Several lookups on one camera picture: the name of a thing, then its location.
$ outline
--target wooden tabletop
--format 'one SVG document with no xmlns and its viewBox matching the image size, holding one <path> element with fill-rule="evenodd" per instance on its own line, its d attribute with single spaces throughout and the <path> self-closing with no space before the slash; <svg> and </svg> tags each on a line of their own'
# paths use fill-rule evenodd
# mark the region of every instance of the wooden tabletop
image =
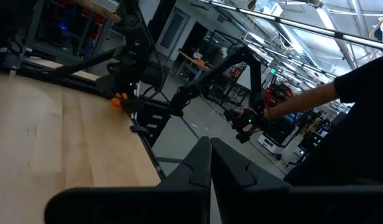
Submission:
<svg viewBox="0 0 383 224">
<path fill-rule="evenodd" d="M 109 19 L 113 22 L 120 22 L 121 17 L 118 15 L 110 12 L 109 10 L 105 9 L 104 7 L 101 7 L 99 4 L 94 3 L 93 1 L 89 0 L 73 0 L 74 2 L 78 3 L 79 5 L 91 10 L 92 12 L 95 12 L 99 14 L 100 16 Z"/>
<path fill-rule="evenodd" d="M 210 70 L 210 68 L 208 66 L 204 66 L 204 65 L 200 65 L 197 63 L 197 60 L 194 59 L 194 58 L 191 58 L 190 56 L 186 55 L 184 52 L 182 52 L 181 50 L 179 50 L 179 53 L 181 55 L 183 55 L 187 60 L 189 60 L 190 62 L 194 63 L 195 65 L 197 65 L 201 70 L 207 72 Z"/>
<path fill-rule="evenodd" d="M 99 96 L 0 74 L 0 223 L 43 223 L 48 200 L 72 187 L 157 185 L 131 125 Z"/>
</svg>

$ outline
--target person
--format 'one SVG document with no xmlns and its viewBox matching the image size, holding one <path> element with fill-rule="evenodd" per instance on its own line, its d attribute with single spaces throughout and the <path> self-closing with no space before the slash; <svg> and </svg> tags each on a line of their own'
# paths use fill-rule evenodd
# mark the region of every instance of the person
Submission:
<svg viewBox="0 0 383 224">
<path fill-rule="evenodd" d="M 316 150 L 286 175 L 284 180 L 291 185 L 383 183 L 383 57 L 264 113 L 276 119 L 336 99 L 354 105 Z"/>
</svg>

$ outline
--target doorway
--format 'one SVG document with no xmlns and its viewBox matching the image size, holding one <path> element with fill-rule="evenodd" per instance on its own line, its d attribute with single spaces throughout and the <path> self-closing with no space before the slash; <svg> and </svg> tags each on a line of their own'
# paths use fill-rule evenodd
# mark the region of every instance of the doorway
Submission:
<svg viewBox="0 0 383 224">
<path fill-rule="evenodd" d="M 161 54 L 167 57 L 170 56 L 188 20 L 189 16 L 187 14 L 183 13 L 176 7 L 173 9 L 172 14 L 169 16 L 168 22 L 162 31 L 162 35 L 158 39 L 157 50 Z"/>
<path fill-rule="evenodd" d="M 206 29 L 200 23 L 196 22 L 189 34 L 189 37 L 185 41 L 181 51 L 184 52 L 186 55 L 192 56 L 204 40 L 204 37 L 206 36 L 207 32 L 208 29 Z M 182 60 L 182 58 L 183 57 L 177 57 L 176 61 L 178 62 Z"/>
</svg>

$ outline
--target black sleeve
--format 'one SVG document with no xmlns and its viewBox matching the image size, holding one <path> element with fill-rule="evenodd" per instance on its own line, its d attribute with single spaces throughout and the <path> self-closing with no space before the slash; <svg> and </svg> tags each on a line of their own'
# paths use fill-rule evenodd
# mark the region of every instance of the black sleeve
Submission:
<svg viewBox="0 0 383 224">
<path fill-rule="evenodd" d="M 374 80 L 383 76 L 383 57 L 335 78 L 334 86 L 342 103 L 354 103 Z"/>
</svg>

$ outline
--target gray floor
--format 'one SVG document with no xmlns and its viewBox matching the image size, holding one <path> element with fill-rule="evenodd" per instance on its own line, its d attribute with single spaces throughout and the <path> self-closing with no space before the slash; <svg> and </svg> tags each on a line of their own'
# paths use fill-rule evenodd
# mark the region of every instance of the gray floor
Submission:
<svg viewBox="0 0 383 224">
<path fill-rule="evenodd" d="M 111 35 L 103 51 L 112 49 L 120 45 L 120 43 L 120 38 L 115 38 Z M 172 62 L 169 60 L 162 58 L 161 61 L 164 65 L 171 66 Z M 107 62 L 104 62 L 93 67 L 92 73 L 96 75 L 106 74 L 106 63 Z M 177 88 L 183 84 L 183 80 L 174 75 L 169 75 L 163 87 L 163 93 L 171 99 Z M 147 87 L 148 86 L 141 84 L 140 92 L 142 93 Z M 158 94 L 155 98 L 165 101 L 165 97 L 162 94 Z M 250 142 L 246 142 L 245 144 L 239 143 L 235 138 L 236 132 L 220 115 L 223 109 L 215 103 L 198 97 L 193 99 L 191 104 L 188 105 L 183 112 L 183 119 L 173 116 L 169 120 L 166 128 L 153 146 L 153 152 L 166 175 L 169 175 L 177 167 L 202 136 L 221 138 L 223 142 L 227 143 L 237 152 L 278 178 L 284 178 L 285 174 L 291 169 L 287 169 L 283 161 L 276 160 L 257 142 L 260 133 L 254 134 Z M 293 140 L 284 151 L 284 155 L 287 158 L 291 158 L 292 161 L 294 160 L 292 158 L 293 151 L 296 149 L 296 145 L 300 140 L 301 138 L 299 136 Z M 213 188 L 211 204 L 211 223 L 219 224 L 221 221 Z"/>
</svg>

